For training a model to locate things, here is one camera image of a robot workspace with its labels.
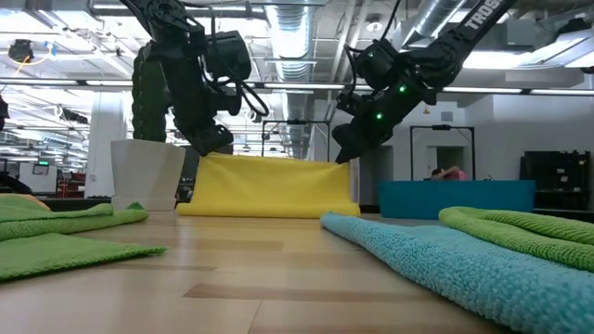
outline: wooden table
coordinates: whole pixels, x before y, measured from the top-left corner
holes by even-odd
[[[498,333],[317,220],[176,217],[81,233],[163,256],[0,286],[6,334]]]

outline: yellow cloth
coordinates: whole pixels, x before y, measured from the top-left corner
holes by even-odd
[[[349,166],[209,154],[200,158],[194,196],[181,215],[319,218],[359,215],[351,201]]]

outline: blue towel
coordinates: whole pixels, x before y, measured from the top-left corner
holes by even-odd
[[[328,230],[400,273],[522,333],[594,333],[594,274],[440,226],[404,227],[329,213]]]

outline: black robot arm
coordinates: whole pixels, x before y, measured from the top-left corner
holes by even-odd
[[[360,52],[345,48],[358,52],[351,65],[374,92],[359,96],[351,86],[338,96],[337,108],[354,118],[332,131],[342,148],[336,162],[379,147],[421,101],[435,105],[437,92],[454,82],[472,50],[516,1],[479,1],[458,27],[421,50],[399,53],[385,39]]]
[[[231,144],[233,135],[213,117],[219,110],[239,114],[241,99],[246,96],[243,87],[255,95],[243,82],[252,65],[239,33],[206,35],[204,27],[186,12],[186,4],[177,0],[121,1],[152,37],[147,61],[161,63],[175,127],[201,155]],[[214,32],[214,16],[211,27]],[[226,87],[229,83],[235,84],[235,90]],[[264,111],[254,111],[267,116],[264,102],[255,97]]]

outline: white planter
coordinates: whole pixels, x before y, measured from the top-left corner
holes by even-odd
[[[134,202],[148,211],[172,211],[186,150],[146,140],[111,142],[115,210]]]

